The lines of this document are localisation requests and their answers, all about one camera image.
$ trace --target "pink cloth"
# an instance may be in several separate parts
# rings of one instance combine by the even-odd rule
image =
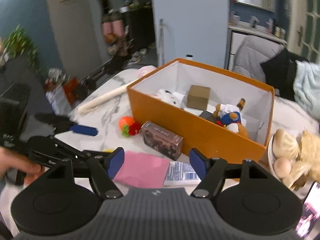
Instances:
[[[114,181],[139,188],[161,188],[169,165],[168,159],[126,151]]]
[[[102,35],[106,36],[107,34],[112,32],[111,23],[106,22],[102,24]]]
[[[122,20],[114,21],[112,22],[112,24],[113,24],[113,32],[115,33],[115,35],[117,35],[118,37],[124,36],[124,27],[123,27]]]

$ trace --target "open box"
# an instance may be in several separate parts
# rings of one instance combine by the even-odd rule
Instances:
[[[250,139],[244,138],[198,115],[201,110],[180,109],[153,98],[159,89],[171,91],[186,105],[191,85],[210,87],[207,111],[218,103],[236,105],[246,100],[242,111]],[[176,59],[130,84],[127,89],[134,119],[152,121],[183,137],[182,153],[195,147],[207,157],[230,163],[249,158],[258,161],[270,134],[274,89],[234,72],[185,59]]]

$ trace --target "light blue towel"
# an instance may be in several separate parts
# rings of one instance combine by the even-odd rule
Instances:
[[[320,120],[320,66],[310,62],[297,62],[293,82],[294,98],[314,119]]]

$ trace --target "green pom-pom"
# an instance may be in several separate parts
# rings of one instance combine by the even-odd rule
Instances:
[[[121,131],[122,135],[124,137],[129,137],[129,125],[125,124],[123,127],[122,127],[122,131]]]

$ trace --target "red pom-pom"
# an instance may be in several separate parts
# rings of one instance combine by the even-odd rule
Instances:
[[[141,129],[141,125],[138,122],[135,122],[129,126],[128,134],[131,136],[136,135],[139,133],[140,129]]]

